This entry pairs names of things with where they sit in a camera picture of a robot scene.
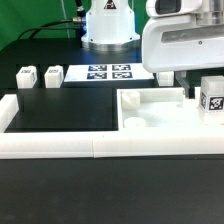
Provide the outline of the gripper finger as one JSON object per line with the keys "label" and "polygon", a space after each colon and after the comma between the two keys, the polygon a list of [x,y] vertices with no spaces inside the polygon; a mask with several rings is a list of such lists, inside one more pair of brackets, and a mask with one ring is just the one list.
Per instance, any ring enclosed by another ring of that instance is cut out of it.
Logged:
{"label": "gripper finger", "polygon": [[175,73],[175,79],[184,88],[185,97],[188,99],[195,98],[195,88],[190,85],[190,82],[187,80],[186,71],[177,71]]}

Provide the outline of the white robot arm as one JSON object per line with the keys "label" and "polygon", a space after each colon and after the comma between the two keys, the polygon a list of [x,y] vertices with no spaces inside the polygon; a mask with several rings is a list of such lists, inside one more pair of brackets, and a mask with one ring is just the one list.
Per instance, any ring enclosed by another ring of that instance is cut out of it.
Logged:
{"label": "white robot arm", "polygon": [[82,46],[119,51],[139,42],[143,67],[173,71],[178,81],[190,70],[224,67],[224,0],[147,0],[146,12],[137,34],[128,0],[91,0]]}

